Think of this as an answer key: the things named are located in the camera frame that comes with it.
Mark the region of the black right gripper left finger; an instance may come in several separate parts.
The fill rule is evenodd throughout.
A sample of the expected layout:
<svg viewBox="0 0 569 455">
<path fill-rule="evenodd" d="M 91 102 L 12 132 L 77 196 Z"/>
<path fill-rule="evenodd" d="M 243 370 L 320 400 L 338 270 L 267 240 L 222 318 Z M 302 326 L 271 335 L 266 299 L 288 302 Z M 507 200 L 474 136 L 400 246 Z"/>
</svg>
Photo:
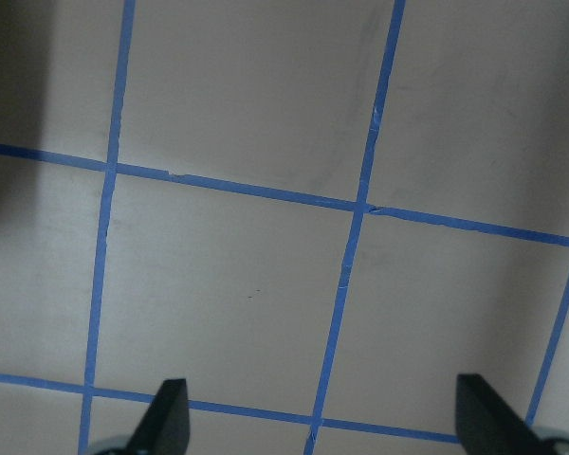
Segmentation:
<svg viewBox="0 0 569 455">
<path fill-rule="evenodd" d="M 187 381 L 167 379 L 125 446 L 125 453 L 184 455 L 190 439 Z"/>
</svg>

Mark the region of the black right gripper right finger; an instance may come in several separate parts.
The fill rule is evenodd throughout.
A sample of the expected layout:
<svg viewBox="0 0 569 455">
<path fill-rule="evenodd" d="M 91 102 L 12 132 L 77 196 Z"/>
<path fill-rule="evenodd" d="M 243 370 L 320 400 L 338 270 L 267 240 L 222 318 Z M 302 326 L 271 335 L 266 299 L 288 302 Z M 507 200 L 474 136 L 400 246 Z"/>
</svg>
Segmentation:
<svg viewBox="0 0 569 455">
<path fill-rule="evenodd" d="M 455 434 L 468 455 L 556 454 L 477 373 L 457 375 Z"/>
</svg>

